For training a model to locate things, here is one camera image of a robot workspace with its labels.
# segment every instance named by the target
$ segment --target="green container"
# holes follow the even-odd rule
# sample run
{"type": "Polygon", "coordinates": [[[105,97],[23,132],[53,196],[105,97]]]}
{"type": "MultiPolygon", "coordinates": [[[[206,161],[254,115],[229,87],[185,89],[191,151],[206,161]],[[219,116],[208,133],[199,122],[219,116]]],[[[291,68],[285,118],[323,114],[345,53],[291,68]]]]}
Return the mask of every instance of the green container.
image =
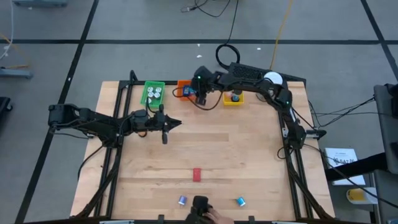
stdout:
{"type": "Polygon", "coordinates": [[[161,87],[162,91],[160,92],[160,97],[159,98],[155,98],[155,97],[150,98],[152,101],[151,101],[151,103],[149,103],[150,108],[159,109],[159,106],[163,102],[163,95],[164,95],[164,91],[165,91],[164,86],[165,86],[164,82],[146,81],[145,85],[144,85],[144,92],[142,93],[141,104],[144,106],[146,105],[146,99],[148,97],[148,88],[149,87],[152,87],[154,89],[153,93],[155,93],[155,89],[157,87],[161,87]]]}

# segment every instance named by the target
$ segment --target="concrete floor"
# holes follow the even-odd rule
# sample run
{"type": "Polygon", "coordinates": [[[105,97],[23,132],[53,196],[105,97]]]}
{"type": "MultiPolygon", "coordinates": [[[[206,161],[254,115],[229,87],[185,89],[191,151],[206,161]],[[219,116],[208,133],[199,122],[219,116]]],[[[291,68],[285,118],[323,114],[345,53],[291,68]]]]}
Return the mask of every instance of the concrete floor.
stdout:
{"type": "MultiPolygon", "coordinates": [[[[234,3],[211,18],[200,11],[182,14],[192,0],[99,0],[88,39],[226,39],[234,3]]],[[[216,13],[225,0],[211,1],[216,13]]],[[[63,9],[15,7],[16,39],[73,39],[83,32],[93,0],[70,0],[63,9]]],[[[397,1],[368,0],[386,40],[398,39],[397,1]]],[[[283,1],[240,1],[232,39],[275,39],[287,8],[283,1]]],[[[9,36],[9,0],[0,0],[0,32],[9,36]]],[[[377,40],[359,0],[295,1],[282,39],[377,40]]],[[[192,77],[201,65],[222,70],[215,60],[218,44],[86,44],[66,103],[95,109],[102,81],[126,80],[133,69],[140,80],[192,77]]],[[[0,223],[14,222],[47,132],[48,105],[57,103],[77,44],[19,44],[32,62],[31,80],[3,78],[0,96],[14,102],[0,135],[0,223]]],[[[236,44],[241,63],[267,68],[273,44],[236,44]]],[[[398,46],[389,45],[398,59],[398,46]]],[[[221,51],[224,62],[234,60],[221,51]]],[[[23,63],[13,50],[0,66],[23,63]]],[[[373,95],[373,86],[396,83],[380,44],[279,45],[274,70],[307,79],[307,93],[317,112],[360,103],[373,95]]],[[[375,111],[369,104],[358,111],[375,111]]],[[[347,116],[326,128],[321,147],[352,147],[364,158],[382,151],[377,116],[347,116]]],[[[83,160],[85,140],[55,136],[40,176],[26,222],[67,218],[76,189],[76,173],[83,160]]],[[[330,187],[336,216],[369,222],[369,213],[355,209],[342,195],[344,187],[330,187]]]]}

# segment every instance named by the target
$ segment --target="person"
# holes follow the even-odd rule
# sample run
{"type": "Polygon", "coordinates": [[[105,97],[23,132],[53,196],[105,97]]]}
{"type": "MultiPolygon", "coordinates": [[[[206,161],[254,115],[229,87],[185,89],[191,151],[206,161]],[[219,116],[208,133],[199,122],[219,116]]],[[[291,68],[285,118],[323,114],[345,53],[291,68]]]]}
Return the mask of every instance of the person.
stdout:
{"type": "Polygon", "coordinates": [[[214,208],[209,208],[209,212],[204,213],[203,216],[209,218],[215,224],[234,224],[234,220],[232,218],[220,215],[214,208]]]}

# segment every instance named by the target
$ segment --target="wooden tabletop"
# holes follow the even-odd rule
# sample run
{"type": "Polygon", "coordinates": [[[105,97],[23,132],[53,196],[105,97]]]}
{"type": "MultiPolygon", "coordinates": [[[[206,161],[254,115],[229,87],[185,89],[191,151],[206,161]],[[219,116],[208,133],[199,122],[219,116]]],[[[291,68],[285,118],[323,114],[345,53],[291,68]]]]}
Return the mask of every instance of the wooden tabletop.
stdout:
{"type": "MultiPolygon", "coordinates": [[[[189,101],[174,98],[173,88],[165,88],[165,112],[183,124],[171,130],[166,145],[161,132],[125,138],[112,218],[156,220],[163,214],[166,220],[184,220],[193,197],[204,195],[222,215],[234,220],[248,220],[250,215],[259,221],[295,220],[286,164],[276,157],[282,138],[275,109],[260,102],[254,93],[244,92],[241,106],[220,102],[214,110],[202,111],[189,101]],[[202,169],[201,182],[192,181],[196,167],[202,169]],[[188,198],[186,206],[177,203],[181,195],[188,198]],[[245,199],[245,206],[238,206],[238,197],[245,199]]],[[[118,82],[103,82],[97,112],[112,116],[117,89],[118,82]]],[[[294,108],[311,123],[303,83],[290,82],[289,90],[294,108]]],[[[139,103],[142,91],[143,86],[133,87],[129,111],[144,108],[139,103]]],[[[209,94],[206,107],[213,106],[218,97],[219,93],[209,94]]],[[[316,140],[305,143],[318,147],[316,140]]],[[[98,139],[89,140],[85,156],[100,145],[98,139]]],[[[82,169],[71,215],[80,212],[98,189],[104,155],[105,149],[82,169]]],[[[309,190],[334,216],[319,152],[304,146],[302,159],[309,190]]],[[[298,195],[305,215],[299,190],[298,195]]],[[[106,208],[108,192],[103,201],[106,208]]]]}

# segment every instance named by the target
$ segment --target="yellow box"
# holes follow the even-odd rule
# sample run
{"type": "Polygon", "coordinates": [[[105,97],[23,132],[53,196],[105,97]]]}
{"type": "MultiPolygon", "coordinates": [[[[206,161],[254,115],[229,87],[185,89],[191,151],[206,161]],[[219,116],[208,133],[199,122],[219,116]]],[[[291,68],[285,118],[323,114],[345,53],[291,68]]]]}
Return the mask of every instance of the yellow box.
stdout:
{"type": "Polygon", "coordinates": [[[239,106],[239,105],[244,103],[243,92],[242,92],[242,94],[239,95],[239,101],[238,102],[233,102],[231,100],[231,94],[232,94],[232,91],[223,93],[223,102],[224,102],[225,106],[239,106]]]}

